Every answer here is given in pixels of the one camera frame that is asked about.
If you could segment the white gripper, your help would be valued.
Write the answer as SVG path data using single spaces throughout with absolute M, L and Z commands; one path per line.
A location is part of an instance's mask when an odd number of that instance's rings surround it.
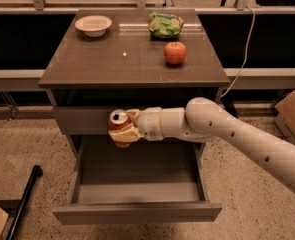
M 160 141 L 163 139 L 161 131 L 160 107 L 147 108 L 145 110 L 129 109 L 127 113 L 132 120 L 136 120 L 136 127 L 130 126 L 121 130 L 110 130 L 109 135 L 113 141 L 132 143 L 141 137 L 148 141 Z

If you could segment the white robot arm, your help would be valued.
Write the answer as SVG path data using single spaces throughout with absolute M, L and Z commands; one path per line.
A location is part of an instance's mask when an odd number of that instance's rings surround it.
M 237 119 L 204 97 L 179 108 L 115 110 L 109 115 L 108 134 L 121 146 L 165 138 L 201 143 L 217 136 L 295 193 L 295 145 Z

